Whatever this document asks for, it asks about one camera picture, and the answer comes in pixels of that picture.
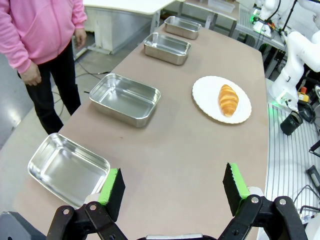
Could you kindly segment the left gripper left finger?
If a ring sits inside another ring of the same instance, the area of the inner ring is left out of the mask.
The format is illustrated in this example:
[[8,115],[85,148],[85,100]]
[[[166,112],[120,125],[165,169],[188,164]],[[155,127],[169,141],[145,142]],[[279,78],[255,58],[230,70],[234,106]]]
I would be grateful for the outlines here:
[[125,234],[117,226],[125,183],[119,168],[112,168],[98,196],[89,196],[89,202],[74,209],[60,206],[52,219],[48,240],[85,240],[98,234],[101,240],[124,240]]

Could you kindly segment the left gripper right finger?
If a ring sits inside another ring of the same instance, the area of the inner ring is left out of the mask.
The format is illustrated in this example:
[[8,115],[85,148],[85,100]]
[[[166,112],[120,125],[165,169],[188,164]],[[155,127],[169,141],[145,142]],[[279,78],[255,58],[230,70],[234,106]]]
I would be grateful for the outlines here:
[[221,240],[244,240],[253,227],[263,228],[270,240],[308,238],[290,197],[270,201],[250,193],[236,163],[227,163],[222,182],[233,219],[219,236]]

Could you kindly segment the person's right hand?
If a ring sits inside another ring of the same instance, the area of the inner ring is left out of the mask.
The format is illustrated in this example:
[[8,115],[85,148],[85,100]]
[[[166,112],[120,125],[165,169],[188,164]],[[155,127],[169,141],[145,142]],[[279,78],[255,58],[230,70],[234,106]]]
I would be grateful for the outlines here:
[[33,62],[31,62],[30,66],[25,72],[19,73],[19,75],[25,85],[36,86],[42,82],[39,68]]

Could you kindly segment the person's left hand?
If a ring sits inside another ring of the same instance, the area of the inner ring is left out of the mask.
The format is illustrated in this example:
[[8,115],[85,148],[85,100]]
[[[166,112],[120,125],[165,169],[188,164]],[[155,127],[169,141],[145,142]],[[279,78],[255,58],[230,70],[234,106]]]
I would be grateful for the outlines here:
[[76,28],[74,31],[76,47],[81,49],[86,44],[87,34],[84,28]]

